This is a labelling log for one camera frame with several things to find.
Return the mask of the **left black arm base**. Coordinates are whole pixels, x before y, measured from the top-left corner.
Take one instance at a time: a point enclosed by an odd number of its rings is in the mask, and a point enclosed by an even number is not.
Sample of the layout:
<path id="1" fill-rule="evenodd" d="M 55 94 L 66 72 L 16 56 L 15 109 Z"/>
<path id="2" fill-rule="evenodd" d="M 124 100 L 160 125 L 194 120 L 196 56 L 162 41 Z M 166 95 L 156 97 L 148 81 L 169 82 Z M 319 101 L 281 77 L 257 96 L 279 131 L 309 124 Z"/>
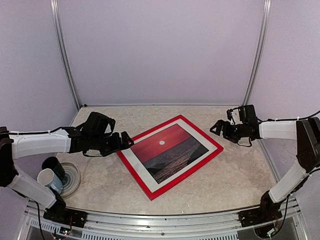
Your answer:
<path id="1" fill-rule="evenodd" d="M 78 228 L 84 228 L 87 216 L 88 213 L 85 211 L 65 206 L 52 206 L 47 208 L 43 214 L 43 218 L 46 220 Z"/>

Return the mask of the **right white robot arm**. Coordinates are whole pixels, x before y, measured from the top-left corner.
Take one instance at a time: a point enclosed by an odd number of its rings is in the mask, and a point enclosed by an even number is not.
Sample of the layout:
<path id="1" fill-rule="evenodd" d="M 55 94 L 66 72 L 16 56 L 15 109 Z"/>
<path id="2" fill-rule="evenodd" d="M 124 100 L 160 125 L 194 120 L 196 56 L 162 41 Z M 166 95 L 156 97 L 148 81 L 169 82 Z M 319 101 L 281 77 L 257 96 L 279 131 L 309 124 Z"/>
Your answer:
<path id="1" fill-rule="evenodd" d="M 296 142 L 296 160 L 287 173 L 266 194 L 272 203 L 291 195 L 320 169 L 320 120 L 313 114 L 302 118 L 260 120 L 252 104 L 227 110 L 227 120 L 218 120 L 209 131 L 238 144 L 242 138 Z"/>

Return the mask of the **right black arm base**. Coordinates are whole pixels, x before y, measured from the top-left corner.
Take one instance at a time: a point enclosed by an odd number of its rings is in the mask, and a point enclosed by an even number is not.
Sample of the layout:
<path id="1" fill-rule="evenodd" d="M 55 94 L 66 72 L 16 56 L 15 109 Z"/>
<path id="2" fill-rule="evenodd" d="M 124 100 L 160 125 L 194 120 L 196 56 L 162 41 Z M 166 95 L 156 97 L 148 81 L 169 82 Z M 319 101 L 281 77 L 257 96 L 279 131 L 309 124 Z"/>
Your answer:
<path id="1" fill-rule="evenodd" d="M 264 194 L 257 208 L 243 210 L 238 214 L 242 227 L 249 227 L 280 219 L 283 215 L 280 207 L 283 201 L 274 203 L 269 194 Z"/>

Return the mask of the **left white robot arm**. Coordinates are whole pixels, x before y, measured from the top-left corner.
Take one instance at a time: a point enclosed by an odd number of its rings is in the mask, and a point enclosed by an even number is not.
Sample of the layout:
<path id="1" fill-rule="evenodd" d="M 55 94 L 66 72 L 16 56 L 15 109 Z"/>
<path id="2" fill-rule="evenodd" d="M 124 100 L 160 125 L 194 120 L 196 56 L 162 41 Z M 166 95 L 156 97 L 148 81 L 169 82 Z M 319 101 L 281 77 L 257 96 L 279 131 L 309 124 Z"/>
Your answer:
<path id="1" fill-rule="evenodd" d="M 101 157 L 129 149 L 134 141 L 128 133 L 115 132 L 116 121 L 99 112 L 91 112 L 87 120 L 76 126 L 61 126 L 53 130 L 21 132 L 0 128 L 0 185 L 10 188 L 46 209 L 57 221 L 70 218 L 70 211 L 52 187 L 40 185 L 15 167 L 14 161 L 27 156 L 52 153 L 82 153 L 98 151 Z"/>

